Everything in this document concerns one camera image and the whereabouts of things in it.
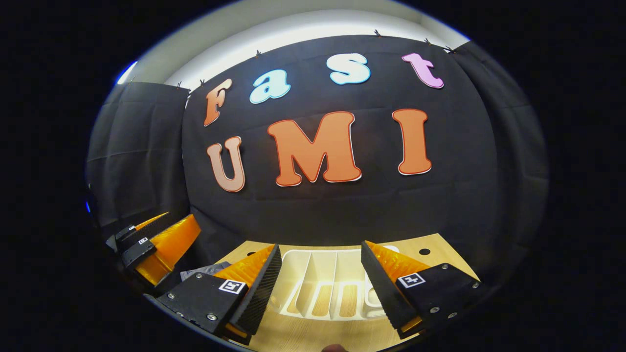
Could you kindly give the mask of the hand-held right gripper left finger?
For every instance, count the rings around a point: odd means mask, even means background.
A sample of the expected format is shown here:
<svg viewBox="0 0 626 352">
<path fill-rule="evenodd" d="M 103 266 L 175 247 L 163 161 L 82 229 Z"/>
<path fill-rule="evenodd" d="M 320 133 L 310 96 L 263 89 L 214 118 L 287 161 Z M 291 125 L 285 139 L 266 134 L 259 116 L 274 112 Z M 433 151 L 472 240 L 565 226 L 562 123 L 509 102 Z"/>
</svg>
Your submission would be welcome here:
<svg viewBox="0 0 626 352">
<path fill-rule="evenodd" d="M 257 333 L 282 267 L 279 245 L 217 274 L 194 273 L 155 299 L 157 308 L 211 339 L 248 345 Z"/>
</svg>

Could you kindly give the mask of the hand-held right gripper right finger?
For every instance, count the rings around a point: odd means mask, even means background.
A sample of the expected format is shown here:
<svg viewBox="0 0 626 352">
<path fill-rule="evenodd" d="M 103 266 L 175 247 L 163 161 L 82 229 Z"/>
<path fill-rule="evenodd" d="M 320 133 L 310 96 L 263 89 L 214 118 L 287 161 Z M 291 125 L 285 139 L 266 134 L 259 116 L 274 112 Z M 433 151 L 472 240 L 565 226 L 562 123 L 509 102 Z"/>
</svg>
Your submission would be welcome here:
<svg viewBox="0 0 626 352">
<path fill-rule="evenodd" d="M 362 242 L 361 263 L 401 339 L 442 328 L 483 296 L 483 283 L 456 266 L 427 265 L 377 243 Z"/>
</svg>

